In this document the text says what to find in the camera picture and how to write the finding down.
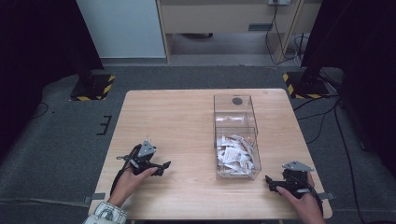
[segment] sleeve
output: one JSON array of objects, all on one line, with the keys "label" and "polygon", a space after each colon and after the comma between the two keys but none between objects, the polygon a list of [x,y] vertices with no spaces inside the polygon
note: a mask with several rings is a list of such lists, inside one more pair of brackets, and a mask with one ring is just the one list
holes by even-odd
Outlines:
[{"label": "sleeve", "polygon": [[95,212],[83,224],[124,224],[126,212],[111,203],[99,203]]}]

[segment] circular hole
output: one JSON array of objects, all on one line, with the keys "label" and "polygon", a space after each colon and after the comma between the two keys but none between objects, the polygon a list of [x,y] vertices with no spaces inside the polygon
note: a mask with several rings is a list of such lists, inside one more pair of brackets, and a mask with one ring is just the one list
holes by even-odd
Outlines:
[{"label": "circular hole", "polygon": [[244,101],[241,98],[239,98],[239,97],[233,98],[233,104],[241,105],[242,103],[244,103]]}]

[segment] gray carpet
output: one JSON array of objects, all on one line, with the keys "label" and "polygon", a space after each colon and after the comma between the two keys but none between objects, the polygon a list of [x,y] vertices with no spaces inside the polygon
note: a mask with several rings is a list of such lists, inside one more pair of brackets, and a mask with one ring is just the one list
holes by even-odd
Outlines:
[{"label": "gray carpet", "polygon": [[[297,67],[107,67],[116,76],[103,101],[71,102],[78,77],[52,83],[43,91],[43,103],[0,167],[0,199],[36,198],[82,203],[91,196],[105,160],[120,108],[129,90],[171,89],[286,89],[282,74]],[[292,106],[307,100],[290,99]],[[316,100],[296,111],[297,118],[332,108],[336,97]],[[396,181],[373,152],[362,151],[342,108],[337,115],[350,157],[364,220],[396,220]],[[112,116],[106,135],[104,116]],[[322,116],[299,120],[306,142],[317,136]],[[354,202],[347,154],[334,113],[323,120],[319,138],[308,144],[323,186],[333,191],[333,216],[327,223],[361,223]],[[82,223],[88,208],[36,203],[0,204],[0,223]],[[264,220],[262,223],[277,223]],[[285,220],[284,223],[299,223]]]}]

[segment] cabinet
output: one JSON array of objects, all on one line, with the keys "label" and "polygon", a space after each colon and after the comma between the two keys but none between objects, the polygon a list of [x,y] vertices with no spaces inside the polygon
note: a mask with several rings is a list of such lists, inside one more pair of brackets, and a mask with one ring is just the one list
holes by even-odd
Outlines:
[{"label": "cabinet", "polygon": [[276,11],[265,0],[157,0],[168,62],[174,34],[252,32],[252,26],[266,32],[275,12],[281,43],[274,27],[268,37],[276,60],[281,61],[293,33],[311,31],[320,4],[320,0],[291,0]]}]

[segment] wall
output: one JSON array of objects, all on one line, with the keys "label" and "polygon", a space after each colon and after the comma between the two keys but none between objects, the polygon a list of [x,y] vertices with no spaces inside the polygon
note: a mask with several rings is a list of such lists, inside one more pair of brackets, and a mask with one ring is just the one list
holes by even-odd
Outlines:
[{"label": "wall", "polygon": [[77,0],[101,58],[165,58],[155,0]]}]

